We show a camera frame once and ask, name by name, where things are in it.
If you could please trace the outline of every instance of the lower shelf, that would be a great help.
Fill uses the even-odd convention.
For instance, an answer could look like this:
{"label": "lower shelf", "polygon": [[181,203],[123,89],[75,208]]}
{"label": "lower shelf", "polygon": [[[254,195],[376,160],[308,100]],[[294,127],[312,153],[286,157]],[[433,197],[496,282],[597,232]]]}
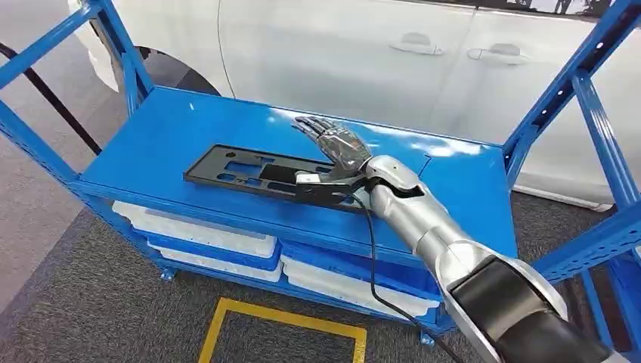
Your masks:
{"label": "lower shelf", "polygon": [[[182,271],[194,272],[201,275],[219,278],[225,281],[235,282],[237,284],[255,287],[261,290],[268,290],[274,293],[281,293],[283,295],[292,296],[299,299],[305,299],[308,301],[312,301],[314,303],[334,306],[341,309],[351,310],[353,312],[359,312],[365,315],[372,315],[379,318],[401,321],[406,324],[410,324],[409,321],[401,318],[397,318],[395,316],[383,314],[371,309],[364,308],[362,306],[357,306],[354,304],[350,304],[348,302],[344,302],[342,300],[321,295],[319,293],[314,293],[312,291],[305,290],[300,287],[295,287],[287,281],[287,276],[285,274],[283,274],[280,280],[277,282],[268,282],[268,281],[257,280],[254,278],[247,278],[244,276],[233,275],[233,274],[225,273],[222,271],[210,270],[207,268],[202,268],[195,265],[189,265],[187,263],[182,263],[182,262],[176,262],[169,259],[156,259],[156,262],[158,262],[159,265],[176,268]],[[422,324],[424,324],[428,329],[432,330],[434,333],[444,334],[450,328],[450,326],[449,325],[440,326],[438,324],[437,317],[438,317],[438,309],[429,309],[427,314],[425,314],[424,316],[418,317],[417,320],[420,321]]]}

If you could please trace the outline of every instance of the white car door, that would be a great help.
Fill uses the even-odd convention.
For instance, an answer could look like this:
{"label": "white car door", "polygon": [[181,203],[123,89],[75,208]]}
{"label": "white car door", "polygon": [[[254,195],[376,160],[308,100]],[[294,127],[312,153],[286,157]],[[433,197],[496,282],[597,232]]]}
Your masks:
{"label": "white car door", "polygon": [[221,0],[237,98],[413,129],[429,114],[474,7],[403,0]]}
{"label": "white car door", "polygon": [[[555,3],[534,0],[531,6],[554,11]],[[586,17],[479,9],[432,118],[442,120],[450,135],[503,143],[595,23]],[[635,139],[641,137],[641,124],[633,122],[633,105],[641,96],[641,70],[635,66],[639,41],[637,30],[595,77],[637,181],[641,144]],[[575,99],[536,141],[517,185],[593,208],[612,203]]]}

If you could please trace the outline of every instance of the yellow floor marking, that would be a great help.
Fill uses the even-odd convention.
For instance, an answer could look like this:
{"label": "yellow floor marking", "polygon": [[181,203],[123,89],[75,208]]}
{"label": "yellow floor marking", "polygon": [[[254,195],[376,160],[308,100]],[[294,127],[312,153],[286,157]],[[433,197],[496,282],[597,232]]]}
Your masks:
{"label": "yellow floor marking", "polygon": [[316,319],[309,316],[293,314],[291,312],[282,312],[281,310],[265,308],[264,306],[257,306],[248,304],[247,302],[244,303],[222,297],[216,306],[214,318],[212,319],[212,324],[209,326],[209,331],[207,332],[207,337],[203,344],[203,350],[200,351],[198,363],[209,363],[212,360],[216,340],[218,340],[222,321],[225,318],[225,313],[227,311],[239,312],[241,314],[252,315],[258,318],[279,321],[281,323],[295,325],[298,327],[306,327],[309,329],[324,331],[325,333],[354,338],[354,358],[351,361],[352,363],[365,362],[365,342],[367,341],[367,331],[362,327],[353,327],[347,324]]}

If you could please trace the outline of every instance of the silver robotic arm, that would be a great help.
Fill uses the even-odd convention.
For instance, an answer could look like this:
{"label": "silver robotic arm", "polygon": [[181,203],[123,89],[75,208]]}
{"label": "silver robotic arm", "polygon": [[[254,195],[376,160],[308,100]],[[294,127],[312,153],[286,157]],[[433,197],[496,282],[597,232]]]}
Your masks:
{"label": "silver robotic arm", "polygon": [[298,118],[294,127],[341,166],[333,175],[297,175],[299,190],[340,185],[344,192],[345,184],[354,181],[366,185],[371,209],[423,260],[441,289],[445,309],[484,361],[627,361],[569,324],[562,297],[531,266],[474,241],[403,163],[390,156],[370,157],[356,135],[326,119]]}

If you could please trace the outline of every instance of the car window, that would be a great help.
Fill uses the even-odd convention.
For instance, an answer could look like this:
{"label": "car window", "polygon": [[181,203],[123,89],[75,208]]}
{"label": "car window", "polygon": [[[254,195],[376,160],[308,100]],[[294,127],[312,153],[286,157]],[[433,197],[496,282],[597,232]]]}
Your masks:
{"label": "car window", "polygon": [[479,0],[479,6],[504,10],[599,18],[613,0]]}

